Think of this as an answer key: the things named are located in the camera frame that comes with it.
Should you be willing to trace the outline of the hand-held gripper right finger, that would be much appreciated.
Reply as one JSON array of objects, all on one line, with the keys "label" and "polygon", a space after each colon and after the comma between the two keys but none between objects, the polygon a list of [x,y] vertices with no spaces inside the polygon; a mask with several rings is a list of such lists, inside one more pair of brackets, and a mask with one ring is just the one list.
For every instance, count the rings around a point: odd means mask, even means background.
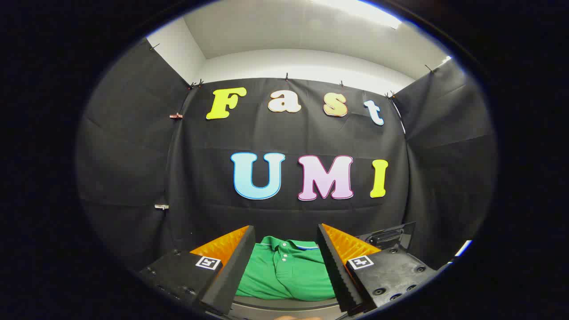
[{"label": "hand-held gripper right finger", "polygon": [[401,224],[352,236],[318,225],[317,245],[342,312],[356,317],[380,311],[437,275],[411,255],[414,229],[414,224]]}]

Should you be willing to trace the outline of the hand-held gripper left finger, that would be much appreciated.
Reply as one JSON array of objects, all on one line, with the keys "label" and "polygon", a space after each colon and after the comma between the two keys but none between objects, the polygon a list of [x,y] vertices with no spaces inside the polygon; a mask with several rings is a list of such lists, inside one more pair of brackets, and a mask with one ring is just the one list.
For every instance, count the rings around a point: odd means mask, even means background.
[{"label": "hand-held gripper left finger", "polygon": [[139,278],[151,289],[195,313],[229,314],[255,245],[244,226],[191,251],[173,250],[144,267]]}]

